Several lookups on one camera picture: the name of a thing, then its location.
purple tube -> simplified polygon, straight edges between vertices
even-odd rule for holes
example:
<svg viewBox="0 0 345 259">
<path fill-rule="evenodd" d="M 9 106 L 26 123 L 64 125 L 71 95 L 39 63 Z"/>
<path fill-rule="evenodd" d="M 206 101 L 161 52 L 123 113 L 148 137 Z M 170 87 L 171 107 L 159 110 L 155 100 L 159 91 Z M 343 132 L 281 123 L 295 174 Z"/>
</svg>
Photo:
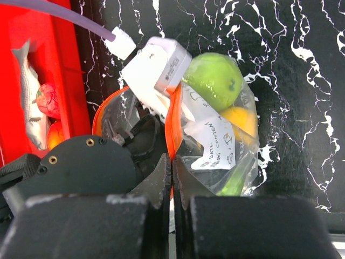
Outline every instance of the purple tube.
<svg viewBox="0 0 345 259">
<path fill-rule="evenodd" d="M 103 28 L 98 23 L 71 11 L 61 5 L 54 4 L 42 0 L 0 0 L 0 4 L 19 6 L 27 9 L 33 9 L 39 12 L 45 12 L 52 16 L 59 17 L 61 19 L 70 21 L 86 30 L 92 31 L 100 37 L 112 42 L 115 39 L 115 35 L 107 29 Z"/>
</svg>

brass insert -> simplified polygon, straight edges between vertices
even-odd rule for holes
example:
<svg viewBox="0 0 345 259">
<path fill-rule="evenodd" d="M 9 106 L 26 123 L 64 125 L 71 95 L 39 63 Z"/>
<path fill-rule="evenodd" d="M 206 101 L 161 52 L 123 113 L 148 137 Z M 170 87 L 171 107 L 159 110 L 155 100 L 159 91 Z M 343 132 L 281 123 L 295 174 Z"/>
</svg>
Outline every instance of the brass insert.
<svg viewBox="0 0 345 259">
<path fill-rule="evenodd" d="M 87 139 L 86 140 L 86 145 L 89 147 L 92 147 L 93 145 L 95 145 L 95 141 L 93 141 L 93 139 Z"/>
<path fill-rule="evenodd" d="M 55 165 L 58 162 L 58 158 L 54 155 L 49 157 L 49 163 L 51 163 L 52 165 Z"/>
</svg>

plastic fish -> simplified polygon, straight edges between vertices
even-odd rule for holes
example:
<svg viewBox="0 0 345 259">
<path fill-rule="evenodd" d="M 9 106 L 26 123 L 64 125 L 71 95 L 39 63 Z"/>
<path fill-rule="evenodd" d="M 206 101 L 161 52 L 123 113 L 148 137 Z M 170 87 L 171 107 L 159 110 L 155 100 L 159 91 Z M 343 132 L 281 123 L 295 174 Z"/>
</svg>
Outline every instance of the plastic fish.
<svg viewBox="0 0 345 259">
<path fill-rule="evenodd" d="M 47 133 L 50 121 L 36 104 L 36 93 L 40 87 L 38 76 L 29 64 L 30 40 L 20 49 L 12 50 L 20 66 L 20 104 L 24 111 L 25 131 L 27 137 L 39 149 L 47 149 Z"/>
</svg>

lemon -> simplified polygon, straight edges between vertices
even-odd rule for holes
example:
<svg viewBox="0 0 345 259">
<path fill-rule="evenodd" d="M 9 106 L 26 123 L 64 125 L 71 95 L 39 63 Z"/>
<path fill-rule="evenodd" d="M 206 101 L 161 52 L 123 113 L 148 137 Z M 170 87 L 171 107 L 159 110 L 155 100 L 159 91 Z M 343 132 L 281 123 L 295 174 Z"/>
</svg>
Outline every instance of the lemon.
<svg viewBox="0 0 345 259">
<path fill-rule="evenodd" d="M 258 118 L 254 112 L 242 107 L 232 106 L 220 114 L 236 126 L 233 127 L 233 132 L 237 141 L 244 141 L 247 145 L 253 143 L 258 134 Z"/>
</svg>

label sticker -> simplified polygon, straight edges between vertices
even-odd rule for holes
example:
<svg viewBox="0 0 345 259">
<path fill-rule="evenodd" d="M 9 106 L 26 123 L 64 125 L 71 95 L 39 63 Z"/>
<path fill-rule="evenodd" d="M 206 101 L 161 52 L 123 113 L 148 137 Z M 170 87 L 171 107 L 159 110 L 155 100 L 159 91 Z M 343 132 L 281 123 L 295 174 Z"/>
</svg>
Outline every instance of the label sticker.
<svg viewBox="0 0 345 259">
<path fill-rule="evenodd" d="M 203 156 L 192 163 L 191 168 L 230 170 L 236 165 L 235 137 L 231 123 L 186 84 L 183 84 L 183 103 L 195 118 L 183 130 L 204 147 Z"/>
</svg>

